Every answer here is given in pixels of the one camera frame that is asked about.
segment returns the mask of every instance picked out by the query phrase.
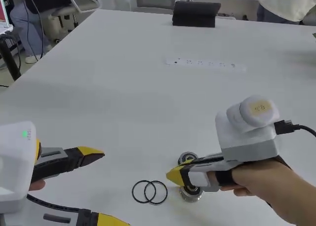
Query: person's leg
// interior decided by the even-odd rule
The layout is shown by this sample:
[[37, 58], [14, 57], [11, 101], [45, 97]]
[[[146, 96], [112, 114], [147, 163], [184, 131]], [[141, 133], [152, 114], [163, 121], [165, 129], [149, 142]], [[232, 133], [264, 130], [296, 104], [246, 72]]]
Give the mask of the person's leg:
[[258, 10], [257, 10], [257, 21], [264, 22], [264, 18], [265, 18], [265, 9], [263, 8], [261, 4], [259, 4]]
[[264, 22], [268, 23], [279, 23], [279, 24], [292, 24], [292, 25], [298, 25], [299, 22], [289, 21], [282, 17], [279, 17], [272, 12], [268, 11], [267, 9], [263, 8], [264, 10]]
[[[38, 23], [34, 23], [34, 26], [35, 26], [35, 29], [39, 35], [40, 38], [42, 38], [42, 32], [41, 32], [41, 26], [40, 26], [40, 22]], [[43, 39], [43, 43], [44, 43], [44, 50], [45, 50], [45, 47], [49, 46], [50, 45], [50, 42], [48, 40], [48, 38], [46, 37], [46, 35], [44, 34], [44, 37], [42, 38]]]
[[10, 12], [10, 18], [19, 29], [19, 36], [27, 56], [41, 54], [41, 39], [34, 23], [39, 20], [38, 15], [25, 10], [24, 4], [15, 6]]
[[[56, 11], [56, 9], [51, 9], [48, 11], [44, 11], [43, 13], [40, 14], [41, 19], [43, 18], [47, 18], [48, 16], [50, 16], [54, 11]], [[48, 52], [51, 48], [51, 44], [47, 38], [47, 36], [44, 34], [44, 37], [42, 38], [42, 30], [41, 30], [41, 26], [40, 26], [40, 20], [37, 23], [34, 23], [34, 26], [36, 28], [36, 31], [38, 32], [38, 35], [41, 39], [43, 39], [43, 43], [44, 43], [44, 52]]]

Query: cable connector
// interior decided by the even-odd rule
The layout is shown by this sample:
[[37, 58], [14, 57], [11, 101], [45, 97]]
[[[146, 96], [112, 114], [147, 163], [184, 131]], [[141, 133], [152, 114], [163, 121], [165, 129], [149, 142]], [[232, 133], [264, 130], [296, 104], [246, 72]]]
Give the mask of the cable connector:
[[274, 125], [277, 135], [292, 133], [300, 129], [300, 125], [294, 125], [291, 120], [277, 121], [274, 123]]

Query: label sticker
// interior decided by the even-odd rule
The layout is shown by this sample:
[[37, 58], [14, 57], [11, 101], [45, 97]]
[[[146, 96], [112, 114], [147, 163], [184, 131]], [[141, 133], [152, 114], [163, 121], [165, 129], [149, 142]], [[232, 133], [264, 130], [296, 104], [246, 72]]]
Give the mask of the label sticker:
[[215, 70], [245, 72], [246, 67], [232, 62], [216, 62], [211, 60], [193, 60], [186, 58], [167, 58], [165, 63], [170, 66], [191, 66], [211, 68]]
[[267, 100], [260, 100], [249, 104], [252, 115], [259, 116], [262, 113], [268, 112], [272, 109], [271, 104]]

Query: person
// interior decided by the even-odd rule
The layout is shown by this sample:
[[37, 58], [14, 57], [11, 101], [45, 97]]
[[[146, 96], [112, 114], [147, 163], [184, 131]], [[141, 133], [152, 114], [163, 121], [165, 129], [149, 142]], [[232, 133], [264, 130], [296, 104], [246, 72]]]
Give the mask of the person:
[[290, 21], [273, 14], [272, 12], [265, 9], [261, 4], [259, 4], [258, 9], [257, 9], [257, 21], [268, 22], [268, 23], [278, 23], [278, 24], [290, 24], [290, 25], [299, 24], [299, 21]]
[[37, 182], [34, 182], [30, 185], [30, 191], [33, 191], [33, 190], [41, 190], [43, 189], [45, 186], [45, 181], [44, 180], [39, 180]]
[[[216, 181], [214, 172], [207, 175]], [[287, 166], [272, 159], [263, 160], [237, 167], [232, 175], [237, 185], [221, 190], [233, 190], [236, 196], [257, 196], [290, 224], [316, 224], [316, 188]]]
[[18, 28], [17, 31], [25, 49], [25, 63], [29, 64], [36, 63], [42, 52], [45, 54], [52, 49], [48, 38], [45, 35], [42, 36], [38, 11], [41, 18], [45, 18], [56, 9], [68, 6], [71, 3], [70, 0], [33, 0], [33, 2], [32, 0], [24, 0], [10, 12], [12, 23]]
[[298, 23], [316, 5], [316, 0], [258, 0], [258, 20]]

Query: chair leg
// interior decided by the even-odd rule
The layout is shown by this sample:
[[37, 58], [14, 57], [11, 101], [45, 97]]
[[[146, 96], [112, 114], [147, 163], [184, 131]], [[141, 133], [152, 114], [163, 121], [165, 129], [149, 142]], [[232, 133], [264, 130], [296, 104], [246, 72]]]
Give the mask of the chair leg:
[[59, 23], [60, 23], [60, 27], [64, 28], [64, 24], [63, 24], [63, 21], [61, 20], [60, 16], [58, 16], [58, 20], [59, 20]]
[[74, 27], [76, 28], [76, 27], [78, 27], [78, 22], [77, 22], [77, 19], [76, 19], [76, 15], [75, 14], [73, 14], [73, 18], [74, 18]]

